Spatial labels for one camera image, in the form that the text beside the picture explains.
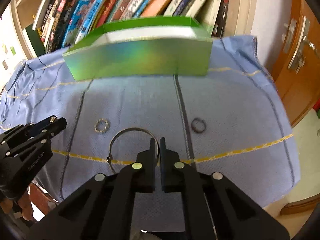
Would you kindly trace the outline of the person's left hand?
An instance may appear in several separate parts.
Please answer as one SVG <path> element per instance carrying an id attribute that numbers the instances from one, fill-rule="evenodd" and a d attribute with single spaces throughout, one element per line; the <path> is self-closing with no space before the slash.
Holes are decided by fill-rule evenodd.
<path id="1" fill-rule="evenodd" d="M 20 207 L 22 217 L 25 220 L 33 220 L 34 211 L 33 207 L 31 206 L 31 201 L 27 190 L 24 192 L 24 194 L 21 196 L 19 200 L 10 200 L 6 198 L 4 194 L 1 192 L 1 209 L 5 214 L 8 214 L 12 210 L 14 203 L 17 203 L 17 205 Z"/>

